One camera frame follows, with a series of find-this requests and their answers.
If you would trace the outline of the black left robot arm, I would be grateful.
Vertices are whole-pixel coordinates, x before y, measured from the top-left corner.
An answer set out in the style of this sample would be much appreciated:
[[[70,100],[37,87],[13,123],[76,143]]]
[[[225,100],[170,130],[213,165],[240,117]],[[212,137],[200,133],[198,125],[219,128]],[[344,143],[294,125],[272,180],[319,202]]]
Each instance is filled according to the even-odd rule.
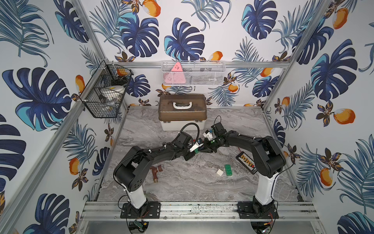
[[[195,156],[199,143],[200,128],[195,123],[182,127],[172,142],[165,142],[161,147],[141,149],[134,146],[124,156],[113,172],[114,180],[121,185],[128,196],[131,206],[142,208],[147,203],[142,184],[155,164],[172,161],[183,157],[185,160]]]

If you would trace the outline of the small white lego brick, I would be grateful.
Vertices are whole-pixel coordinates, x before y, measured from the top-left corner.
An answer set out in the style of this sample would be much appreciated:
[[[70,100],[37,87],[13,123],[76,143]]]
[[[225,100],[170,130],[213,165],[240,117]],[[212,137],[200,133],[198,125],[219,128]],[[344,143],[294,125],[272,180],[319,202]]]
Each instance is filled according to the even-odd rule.
[[[218,174],[219,176],[222,176],[223,175],[223,171],[221,169],[218,169],[218,171],[216,172],[216,174]]]

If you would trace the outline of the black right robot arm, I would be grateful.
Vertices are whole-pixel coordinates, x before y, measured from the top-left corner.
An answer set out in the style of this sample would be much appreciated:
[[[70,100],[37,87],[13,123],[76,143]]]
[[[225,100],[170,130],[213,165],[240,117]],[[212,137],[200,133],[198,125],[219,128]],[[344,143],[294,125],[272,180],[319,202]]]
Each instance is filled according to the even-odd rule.
[[[262,206],[274,202],[273,194],[275,184],[283,167],[286,165],[280,147],[270,137],[254,137],[240,134],[237,131],[227,131],[219,122],[206,130],[204,136],[204,149],[208,152],[217,152],[220,147],[239,147],[252,154],[254,167],[259,175],[258,188],[254,201]]]

